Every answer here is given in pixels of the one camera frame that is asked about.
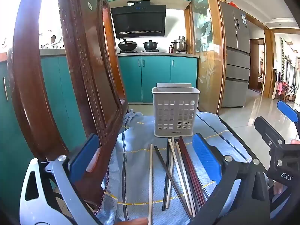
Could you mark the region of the person right hand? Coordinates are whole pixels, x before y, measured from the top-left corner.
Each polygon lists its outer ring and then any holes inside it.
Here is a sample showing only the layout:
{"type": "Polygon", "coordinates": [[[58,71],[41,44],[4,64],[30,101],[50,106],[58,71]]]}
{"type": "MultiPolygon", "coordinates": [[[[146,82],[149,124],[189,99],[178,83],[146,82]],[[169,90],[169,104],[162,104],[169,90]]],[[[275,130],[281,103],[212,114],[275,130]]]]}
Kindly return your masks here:
{"type": "MultiPolygon", "coordinates": [[[[299,145],[300,141],[297,140],[297,139],[292,139],[291,144],[299,145]]],[[[275,182],[274,185],[273,185],[274,194],[282,193],[283,192],[283,186],[284,186],[283,184],[280,184],[279,182],[275,182]]]]}

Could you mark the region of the person left hand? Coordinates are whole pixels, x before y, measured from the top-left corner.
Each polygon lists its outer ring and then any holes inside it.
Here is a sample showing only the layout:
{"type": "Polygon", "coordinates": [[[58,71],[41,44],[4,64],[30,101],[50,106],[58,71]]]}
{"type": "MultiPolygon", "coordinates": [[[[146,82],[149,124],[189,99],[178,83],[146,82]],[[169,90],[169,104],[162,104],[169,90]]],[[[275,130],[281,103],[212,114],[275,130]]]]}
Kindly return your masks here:
{"type": "Polygon", "coordinates": [[[116,223],[115,225],[148,225],[148,218],[144,217],[144,218],[136,218],[133,220],[129,220],[129,221],[121,221],[116,223]]]}

